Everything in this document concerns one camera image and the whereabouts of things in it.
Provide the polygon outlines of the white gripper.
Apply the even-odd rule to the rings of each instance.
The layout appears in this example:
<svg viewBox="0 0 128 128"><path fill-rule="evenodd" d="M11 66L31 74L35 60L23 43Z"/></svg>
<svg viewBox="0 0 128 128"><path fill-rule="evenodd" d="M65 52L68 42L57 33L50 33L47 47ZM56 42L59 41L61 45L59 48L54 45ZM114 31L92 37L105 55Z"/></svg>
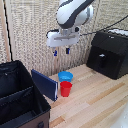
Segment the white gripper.
<svg viewBox="0 0 128 128"><path fill-rule="evenodd" d="M76 44L79 41L79 33L73 32L69 35L63 35L58 29L49 31L47 33L47 46L59 47L65 45ZM57 49L53 48L53 55L56 57L58 54ZM70 47L66 47L66 54L70 54Z"/></svg>

